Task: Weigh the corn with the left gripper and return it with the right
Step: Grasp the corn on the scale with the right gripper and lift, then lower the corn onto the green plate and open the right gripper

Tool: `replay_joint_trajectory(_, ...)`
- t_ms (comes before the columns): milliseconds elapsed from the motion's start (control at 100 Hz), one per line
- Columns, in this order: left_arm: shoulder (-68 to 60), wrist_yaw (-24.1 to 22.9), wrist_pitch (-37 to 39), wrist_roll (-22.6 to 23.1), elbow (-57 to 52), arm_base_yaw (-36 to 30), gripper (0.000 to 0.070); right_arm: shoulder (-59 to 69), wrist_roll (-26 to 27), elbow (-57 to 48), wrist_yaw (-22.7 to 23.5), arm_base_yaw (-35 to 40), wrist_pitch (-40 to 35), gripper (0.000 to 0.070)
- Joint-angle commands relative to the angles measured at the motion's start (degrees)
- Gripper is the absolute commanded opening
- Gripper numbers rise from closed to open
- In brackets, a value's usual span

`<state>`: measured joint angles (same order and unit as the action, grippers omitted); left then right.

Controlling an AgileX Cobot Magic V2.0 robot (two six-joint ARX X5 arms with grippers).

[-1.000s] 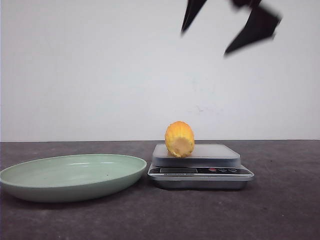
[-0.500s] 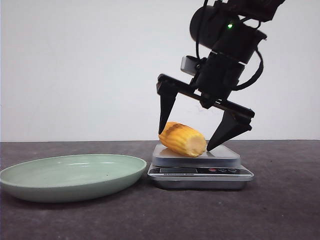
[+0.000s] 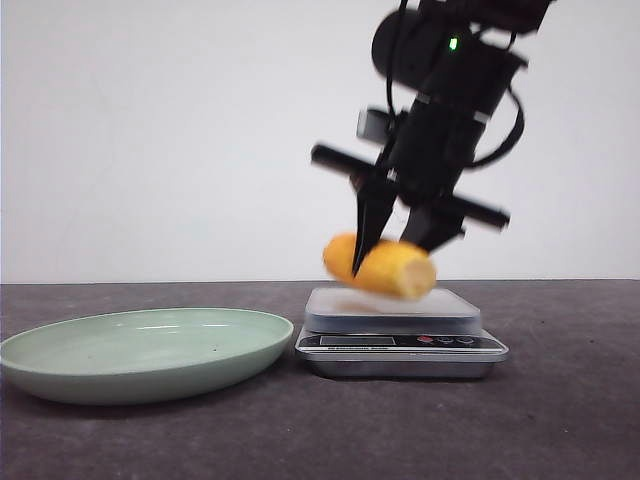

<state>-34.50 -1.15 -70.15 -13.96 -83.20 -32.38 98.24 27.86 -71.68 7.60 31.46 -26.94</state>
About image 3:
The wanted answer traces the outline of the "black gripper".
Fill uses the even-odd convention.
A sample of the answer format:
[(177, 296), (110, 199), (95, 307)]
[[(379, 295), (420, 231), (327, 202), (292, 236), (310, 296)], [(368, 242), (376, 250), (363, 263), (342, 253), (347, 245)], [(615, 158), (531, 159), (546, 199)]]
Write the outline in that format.
[(396, 118), (394, 139), (381, 145), (374, 163), (324, 144), (312, 148), (311, 161), (350, 177), (356, 193), (353, 276), (379, 242), (397, 200), (410, 209), (401, 240), (429, 253), (463, 235), (466, 219), (497, 229), (508, 225), (508, 213), (454, 193), (463, 171), (484, 167), (507, 151), (501, 146), (487, 160), (476, 160), (483, 130), (473, 116), (418, 101)]

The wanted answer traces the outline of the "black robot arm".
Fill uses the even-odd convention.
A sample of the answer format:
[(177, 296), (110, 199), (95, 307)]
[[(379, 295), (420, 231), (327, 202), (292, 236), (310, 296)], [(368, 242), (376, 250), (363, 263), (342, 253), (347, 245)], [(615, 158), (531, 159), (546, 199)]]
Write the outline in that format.
[(322, 144), (311, 151), (314, 163), (356, 183), (351, 274), (379, 243), (396, 201), (410, 210), (403, 240), (426, 251), (461, 235), (466, 219), (497, 228), (509, 223), (506, 213), (458, 197), (454, 189), (464, 171), (507, 155), (525, 126), (518, 115), (506, 139), (477, 156), (488, 120), (502, 98), (513, 95), (512, 79), (527, 66), (510, 46), (488, 44), (483, 34), (535, 32), (547, 9), (545, 1), (423, 1), (416, 8), (401, 4), (378, 26), (373, 64), (388, 84), (415, 92), (412, 106), (360, 114), (358, 136), (381, 146), (375, 162)]

